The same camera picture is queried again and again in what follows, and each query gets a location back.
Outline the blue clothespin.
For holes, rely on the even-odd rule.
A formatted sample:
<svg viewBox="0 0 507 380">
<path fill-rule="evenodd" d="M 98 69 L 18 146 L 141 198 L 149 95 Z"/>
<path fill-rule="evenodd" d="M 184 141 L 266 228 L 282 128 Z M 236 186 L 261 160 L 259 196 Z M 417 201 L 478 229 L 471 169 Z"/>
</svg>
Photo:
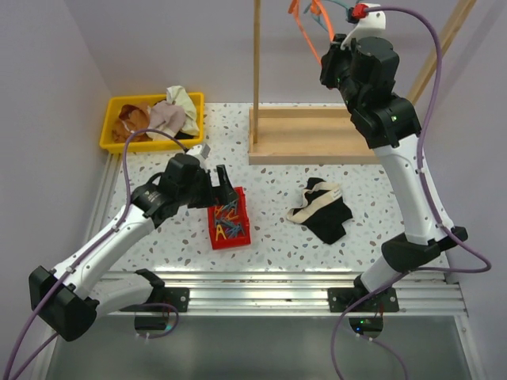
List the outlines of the blue clothespin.
<svg viewBox="0 0 507 380">
<path fill-rule="evenodd" d="M 238 236 L 244 236 L 245 231 L 241 224 L 235 225 L 234 227 L 231 227 L 228 231 L 228 237 L 229 238 L 237 238 Z"/>
</svg>

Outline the yellow clothespin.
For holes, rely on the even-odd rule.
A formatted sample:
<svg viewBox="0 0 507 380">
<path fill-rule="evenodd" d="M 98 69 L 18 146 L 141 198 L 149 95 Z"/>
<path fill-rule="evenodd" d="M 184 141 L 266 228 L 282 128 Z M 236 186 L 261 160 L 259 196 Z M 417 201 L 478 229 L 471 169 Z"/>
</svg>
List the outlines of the yellow clothespin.
<svg viewBox="0 0 507 380">
<path fill-rule="evenodd" d="M 220 241 L 220 240 L 226 240 L 226 239 L 227 239 L 226 233 L 225 233 L 223 227 L 219 224 L 215 228 L 215 240 Z"/>
</svg>

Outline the teal plastic hanger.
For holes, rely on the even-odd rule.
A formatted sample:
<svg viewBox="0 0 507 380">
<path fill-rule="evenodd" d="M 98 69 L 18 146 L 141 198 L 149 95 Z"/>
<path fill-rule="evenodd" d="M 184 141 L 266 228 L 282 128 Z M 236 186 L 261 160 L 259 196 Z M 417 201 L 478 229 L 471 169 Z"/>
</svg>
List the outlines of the teal plastic hanger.
<svg viewBox="0 0 507 380">
<path fill-rule="evenodd" d="M 340 0 L 326 0 L 326 2 L 330 2 L 334 5 L 340 6 L 344 10 L 348 10 L 351 8 L 351 5 L 345 3 L 344 1 L 340 1 Z M 314 21 L 318 22 L 320 25 L 323 25 L 323 22 L 321 19 L 322 12 L 319 10 L 319 8 L 317 6 L 313 5 L 313 2 L 309 2 L 307 4 L 307 6 L 303 10 L 303 13 L 304 14 L 310 13 L 311 18 Z"/>
</svg>

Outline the orange plastic hanger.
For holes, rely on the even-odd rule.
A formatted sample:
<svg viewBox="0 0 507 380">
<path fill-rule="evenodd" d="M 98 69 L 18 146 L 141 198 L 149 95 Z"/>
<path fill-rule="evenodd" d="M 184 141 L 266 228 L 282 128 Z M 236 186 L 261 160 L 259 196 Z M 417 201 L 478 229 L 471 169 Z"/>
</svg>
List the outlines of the orange plastic hanger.
<svg viewBox="0 0 507 380">
<path fill-rule="evenodd" d="M 312 55 L 314 56 L 315 60 L 319 65 L 321 64 L 321 58 L 318 55 L 318 52 L 316 51 L 314 45 L 311 42 L 310 37 L 308 36 L 305 28 L 303 27 L 303 24 L 301 23 L 300 17 L 299 17 L 299 6 L 301 1 L 300 0 L 292 0 L 290 6 L 288 7 L 288 13 L 291 14 L 298 25 L 298 28 L 303 35 L 303 38 L 307 42 L 308 47 L 311 50 Z M 329 35 L 329 41 L 334 41 L 334 27 L 332 24 L 332 21 L 330 20 L 330 16 L 328 12 L 326 11 L 326 7 L 322 4 L 322 1 L 320 0 L 312 0 L 310 3 L 309 11 L 315 15 L 315 16 L 321 16 L 324 20 L 324 25 L 326 26 L 326 31 Z"/>
</svg>

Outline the black underwear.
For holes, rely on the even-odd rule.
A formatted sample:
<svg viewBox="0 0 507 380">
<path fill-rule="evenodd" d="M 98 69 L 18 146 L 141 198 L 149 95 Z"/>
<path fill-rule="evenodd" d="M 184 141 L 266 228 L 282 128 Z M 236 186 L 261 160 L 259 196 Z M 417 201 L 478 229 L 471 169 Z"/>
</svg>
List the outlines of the black underwear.
<svg viewBox="0 0 507 380">
<path fill-rule="evenodd" d="M 327 245 L 346 235 L 343 224 L 353 218 L 353 213 L 343 200 L 339 184 L 311 177 L 302 191 L 302 201 L 288 211 L 288 221 L 305 226 Z"/>
</svg>

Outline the brown orange underwear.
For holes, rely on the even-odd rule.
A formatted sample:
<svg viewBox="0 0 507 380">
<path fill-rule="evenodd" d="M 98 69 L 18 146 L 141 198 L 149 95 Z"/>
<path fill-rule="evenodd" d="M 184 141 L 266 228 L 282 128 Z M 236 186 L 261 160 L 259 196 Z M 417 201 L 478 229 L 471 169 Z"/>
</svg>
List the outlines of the brown orange underwear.
<svg viewBox="0 0 507 380">
<path fill-rule="evenodd" d="M 125 143 L 136 131 L 147 129 L 150 125 L 150 106 L 146 102 L 125 104 L 112 127 L 112 140 Z"/>
</svg>

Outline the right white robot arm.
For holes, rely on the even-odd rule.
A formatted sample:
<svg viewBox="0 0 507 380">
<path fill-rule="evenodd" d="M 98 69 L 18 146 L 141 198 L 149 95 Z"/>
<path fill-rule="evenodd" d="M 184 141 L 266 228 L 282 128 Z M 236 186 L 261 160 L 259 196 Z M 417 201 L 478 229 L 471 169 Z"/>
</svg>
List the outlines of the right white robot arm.
<svg viewBox="0 0 507 380">
<path fill-rule="evenodd" d="M 393 45 L 379 37 L 352 40 L 337 34 L 321 58 L 320 82 L 337 89 L 351 122 L 379 159 L 394 191 L 404 231 L 381 245 L 382 256 L 354 279 L 353 287 L 329 291 L 332 311 L 371 311 L 381 301 L 379 287 L 435 260 L 456 243 L 440 228 L 447 224 L 458 238 L 467 231 L 455 226 L 445 210 L 435 218 L 419 179 L 417 143 L 421 125 L 414 106 L 393 88 L 399 57 Z"/>
</svg>

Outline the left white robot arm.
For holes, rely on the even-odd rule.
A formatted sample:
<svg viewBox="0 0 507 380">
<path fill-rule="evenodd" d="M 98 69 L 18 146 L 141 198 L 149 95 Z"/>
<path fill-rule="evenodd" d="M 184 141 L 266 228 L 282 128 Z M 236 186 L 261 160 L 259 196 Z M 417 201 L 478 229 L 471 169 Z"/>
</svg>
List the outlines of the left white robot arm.
<svg viewBox="0 0 507 380">
<path fill-rule="evenodd" d="M 174 310 L 165 303 L 165 285 L 153 272 L 133 274 L 99 287 L 102 276 L 138 241 L 176 215 L 180 207 L 209 208 L 238 198 L 225 165 L 218 185 L 203 160 L 176 154 L 164 171 L 139 186 L 119 214 L 91 241 L 53 269 L 29 275 L 31 307 L 64 340 L 82 336 L 99 318 L 131 306 Z"/>
</svg>

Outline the orange clothespin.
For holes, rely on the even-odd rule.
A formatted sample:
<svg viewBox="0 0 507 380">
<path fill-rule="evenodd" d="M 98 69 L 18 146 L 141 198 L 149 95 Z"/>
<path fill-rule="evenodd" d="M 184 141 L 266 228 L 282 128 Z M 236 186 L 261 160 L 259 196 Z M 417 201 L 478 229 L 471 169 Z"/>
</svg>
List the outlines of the orange clothespin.
<svg viewBox="0 0 507 380">
<path fill-rule="evenodd" d="M 225 220 L 227 221 L 234 221 L 238 218 L 238 215 L 233 215 L 233 214 L 228 214 L 224 217 Z"/>
</svg>

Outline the red plastic bin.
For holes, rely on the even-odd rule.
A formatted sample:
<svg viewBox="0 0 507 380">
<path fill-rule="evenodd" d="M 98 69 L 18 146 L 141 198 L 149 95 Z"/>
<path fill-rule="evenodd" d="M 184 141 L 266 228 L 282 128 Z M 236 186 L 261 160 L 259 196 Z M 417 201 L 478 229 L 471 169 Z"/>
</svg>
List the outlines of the red plastic bin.
<svg viewBox="0 0 507 380">
<path fill-rule="evenodd" d="M 234 202 L 236 205 L 236 208 L 234 210 L 225 211 L 223 213 L 217 214 L 215 212 L 215 209 L 220 206 L 214 206 L 208 208 L 208 232 L 209 237 L 211 240 L 211 245 L 214 250 L 218 249 L 232 249 L 237 248 L 245 245 L 249 245 L 251 243 L 251 237 L 250 237 L 250 220 L 247 214 L 246 209 L 246 197 L 243 187 L 237 187 L 235 188 L 235 191 L 238 193 L 238 200 Z M 238 218 L 233 222 L 235 225 L 241 224 L 245 235 L 244 236 L 238 236 L 237 238 L 229 238 L 226 227 L 223 226 L 223 229 L 226 233 L 227 239 L 226 240 L 215 240 L 215 227 L 213 226 L 213 215 L 216 215 L 217 217 L 220 217 L 221 220 L 224 219 L 224 217 L 228 214 L 238 215 Z"/>
</svg>

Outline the yellow plastic tray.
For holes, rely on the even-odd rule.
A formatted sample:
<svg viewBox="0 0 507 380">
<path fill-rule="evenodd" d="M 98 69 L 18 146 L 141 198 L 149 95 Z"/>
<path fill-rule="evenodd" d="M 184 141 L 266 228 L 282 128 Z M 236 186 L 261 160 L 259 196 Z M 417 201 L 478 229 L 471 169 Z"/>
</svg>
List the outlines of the yellow plastic tray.
<svg viewBox="0 0 507 380">
<path fill-rule="evenodd" d="M 201 92 L 190 92 L 189 97 L 196 106 L 196 123 L 199 128 L 199 134 L 192 139 L 179 139 L 186 147 L 201 144 L 204 140 L 204 94 Z M 107 150 L 110 154 L 122 154 L 124 151 L 124 143 L 116 143 L 112 137 L 112 130 L 120 110 L 124 105 L 136 105 L 141 102 L 148 103 L 150 106 L 155 105 L 158 101 L 166 99 L 164 93 L 121 96 L 112 97 L 105 111 L 104 123 L 102 126 L 99 146 L 103 150 Z M 146 153 L 156 151 L 174 151 L 180 150 L 180 147 L 173 141 L 165 139 L 161 141 L 131 142 L 128 145 L 129 153 Z"/>
</svg>

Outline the left wooden rack post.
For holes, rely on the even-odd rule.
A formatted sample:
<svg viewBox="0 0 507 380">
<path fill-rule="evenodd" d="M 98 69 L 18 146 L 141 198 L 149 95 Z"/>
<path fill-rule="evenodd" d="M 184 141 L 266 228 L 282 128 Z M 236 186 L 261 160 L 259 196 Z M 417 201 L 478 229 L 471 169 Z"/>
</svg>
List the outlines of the left wooden rack post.
<svg viewBox="0 0 507 380">
<path fill-rule="evenodd" d="M 253 123 L 251 131 L 253 144 L 257 143 L 258 137 L 260 59 L 261 59 L 261 0 L 255 0 L 254 16 L 253 16 Z"/>
</svg>

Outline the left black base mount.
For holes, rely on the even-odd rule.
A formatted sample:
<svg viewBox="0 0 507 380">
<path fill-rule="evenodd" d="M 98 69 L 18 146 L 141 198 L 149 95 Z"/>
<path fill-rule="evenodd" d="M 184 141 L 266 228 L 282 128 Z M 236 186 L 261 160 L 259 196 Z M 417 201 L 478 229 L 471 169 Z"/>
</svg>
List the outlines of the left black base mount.
<svg viewBox="0 0 507 380">
<path fill-rule="evenodd" d="M 178 312 L 188 311 L 190 290 L 187 287 L 164 287 L 155 289 L 149 299 L 141 305 L 133 306 L 134 311 L 166 312 L 163 304 L 173 306 Z"/>
</svg>

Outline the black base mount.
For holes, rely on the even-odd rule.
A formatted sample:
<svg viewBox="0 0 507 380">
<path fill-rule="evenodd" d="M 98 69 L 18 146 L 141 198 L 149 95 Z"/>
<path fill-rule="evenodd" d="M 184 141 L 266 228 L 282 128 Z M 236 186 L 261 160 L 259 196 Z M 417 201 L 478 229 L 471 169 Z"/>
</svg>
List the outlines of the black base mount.
<svg viewBox="0 0 507 380">
<path fill-rule="evenodd" d="M 187 287 L 164 287 L 155 289 L 149 299 L 141 305 L 133 306 L 134 311 L 166 312 L 163 304 L 173 306 L 178 312 L 188 311 L 190 290 Z"/>
<path fill-rule="evenodd" d="M 327 290 L 330 312 L 341 313 L 353 306 L 364 296 L 365 294 L 358 288 L 331 287 Z M 396 313 L 398 311 L 400 311 L 398 296 L 393 287 L 389 287 L 385 291 L 370 296 L 350 310 L 350 312 L 357 313 Z"/>
</svg>

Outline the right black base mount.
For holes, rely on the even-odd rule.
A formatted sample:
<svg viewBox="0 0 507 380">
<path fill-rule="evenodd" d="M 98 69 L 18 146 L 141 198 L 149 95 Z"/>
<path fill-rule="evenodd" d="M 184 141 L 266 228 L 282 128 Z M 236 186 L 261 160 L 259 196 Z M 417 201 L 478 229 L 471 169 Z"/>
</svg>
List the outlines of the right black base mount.
<svg viewBox="0 0 507 380">
<path fill-rule="evenodd" d="M 330 312 L 341 313 L 353 306 L 364 296 L 365 294 L 358 288 L 331 287 L 327 290 Z M 400 311 L 398 296 L 393 287 L 389 287 L 385 291 L 370 296 L 350 310 L 350 312 L 357 313 L 396 313 L 398 311 Z"/>
</svg>

